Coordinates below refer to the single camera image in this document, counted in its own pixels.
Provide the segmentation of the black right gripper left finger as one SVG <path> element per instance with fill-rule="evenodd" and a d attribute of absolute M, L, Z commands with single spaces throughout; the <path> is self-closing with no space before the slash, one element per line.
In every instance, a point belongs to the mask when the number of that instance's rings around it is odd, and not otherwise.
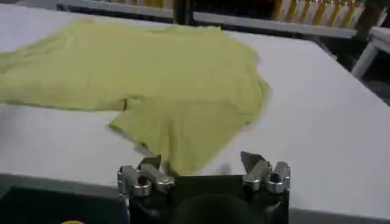
<path fill-rule="evenodd" d="M 175 179 L 159 171 L 161 156 L 146 157 L 137 167 L 121 166 L 117 172 L 119 193 L 125 197 L 148 197 L 153 190 L 167 194 Z"/>

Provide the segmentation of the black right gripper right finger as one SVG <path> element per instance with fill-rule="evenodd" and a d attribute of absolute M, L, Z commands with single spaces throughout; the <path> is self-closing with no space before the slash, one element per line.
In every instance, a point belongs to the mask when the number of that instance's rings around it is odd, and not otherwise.
<path fill-rule="evenodd" d="M 272 166 L 261 155 L 244 151 L 240 152 L 240 157 L 246 170 L 242 176 L 243 186 L 253 192 L 264 187 L 272 194 L 290 190 L 291 168 L 286 162 L 279 161 Z"/>

